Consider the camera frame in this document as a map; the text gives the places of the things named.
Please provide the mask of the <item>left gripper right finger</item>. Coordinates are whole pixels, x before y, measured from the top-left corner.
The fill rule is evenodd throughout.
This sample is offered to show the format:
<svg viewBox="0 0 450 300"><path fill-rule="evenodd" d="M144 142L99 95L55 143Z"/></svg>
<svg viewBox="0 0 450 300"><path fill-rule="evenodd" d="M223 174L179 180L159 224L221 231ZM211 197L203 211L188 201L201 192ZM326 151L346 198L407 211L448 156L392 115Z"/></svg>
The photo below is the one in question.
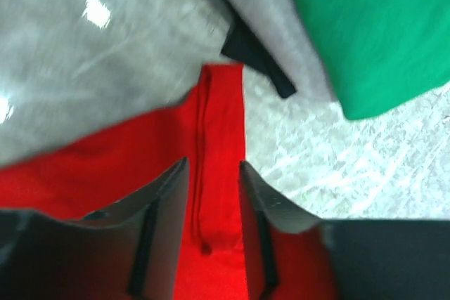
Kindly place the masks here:
<svg viewBox="0 0 450 300"><path fill-rule="evenodd" d="M320 219L239 168L251 299L448 299L449 222Z"/></svg>

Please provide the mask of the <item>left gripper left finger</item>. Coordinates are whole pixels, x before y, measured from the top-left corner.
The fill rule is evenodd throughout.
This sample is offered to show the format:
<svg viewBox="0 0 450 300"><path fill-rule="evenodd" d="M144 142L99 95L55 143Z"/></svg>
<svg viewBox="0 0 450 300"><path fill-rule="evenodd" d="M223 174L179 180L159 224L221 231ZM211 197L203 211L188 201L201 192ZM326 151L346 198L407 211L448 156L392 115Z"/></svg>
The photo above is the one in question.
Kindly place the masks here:
<svg viewBox="0 0 450 300"><path fill-rule="evenodd" d="M2 299L171 299L189 162L82 219L1 210Z"/></svg>

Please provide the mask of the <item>red t shirt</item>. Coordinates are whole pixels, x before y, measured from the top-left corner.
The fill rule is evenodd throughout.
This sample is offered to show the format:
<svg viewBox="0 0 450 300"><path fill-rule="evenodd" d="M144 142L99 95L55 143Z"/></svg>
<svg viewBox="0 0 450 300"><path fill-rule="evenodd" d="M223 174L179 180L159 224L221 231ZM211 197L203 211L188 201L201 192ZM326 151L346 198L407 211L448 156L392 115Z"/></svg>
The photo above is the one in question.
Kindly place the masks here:
<svg viewBox="0 0 450 300"><path fill-rule="evenodd" d="M251 299L239 166L243 66L205 65L186 100L1 170L1 210L82 219L153 182L181 159L188 195L171 299Z"/></svg>

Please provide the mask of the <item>folded black t shirt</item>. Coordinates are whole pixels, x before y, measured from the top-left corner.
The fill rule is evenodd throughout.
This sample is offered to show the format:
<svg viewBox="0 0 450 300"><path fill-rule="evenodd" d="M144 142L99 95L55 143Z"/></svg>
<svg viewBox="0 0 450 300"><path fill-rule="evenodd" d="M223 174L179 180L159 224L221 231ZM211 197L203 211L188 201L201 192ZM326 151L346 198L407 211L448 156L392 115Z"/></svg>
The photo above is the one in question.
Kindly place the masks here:
<svg viewBox="0 0 450 300"><path fill-rule="evenodd" d="M297 93L294 84L243 21L231 24L221 54L266 75L281 98Z"/></svg>

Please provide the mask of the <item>folded green t shirt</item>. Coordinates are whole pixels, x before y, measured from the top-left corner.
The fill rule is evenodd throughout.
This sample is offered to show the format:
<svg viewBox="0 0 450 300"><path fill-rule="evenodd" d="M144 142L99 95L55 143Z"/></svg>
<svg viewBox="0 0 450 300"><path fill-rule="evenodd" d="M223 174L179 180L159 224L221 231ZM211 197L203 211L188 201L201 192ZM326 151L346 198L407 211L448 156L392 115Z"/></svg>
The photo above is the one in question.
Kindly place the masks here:
<svg viewBox="0 0 450 300"><path fill-rule="evenodd" d="M344 116L377 117L449 81L449 0L294 0Z"/></svg>

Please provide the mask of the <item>folded grey t shirt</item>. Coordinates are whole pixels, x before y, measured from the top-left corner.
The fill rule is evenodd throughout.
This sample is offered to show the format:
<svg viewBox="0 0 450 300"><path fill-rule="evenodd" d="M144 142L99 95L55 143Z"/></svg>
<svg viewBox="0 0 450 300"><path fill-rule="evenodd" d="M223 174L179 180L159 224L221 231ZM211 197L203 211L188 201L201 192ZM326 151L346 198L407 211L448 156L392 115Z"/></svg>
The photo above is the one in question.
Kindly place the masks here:
<svg viewBox="0 0 450 300"><path fill-rule="evenodd" d="M318 102L337 100L293 0L226 0L235 15L259 39L297 89Z"/></svg>

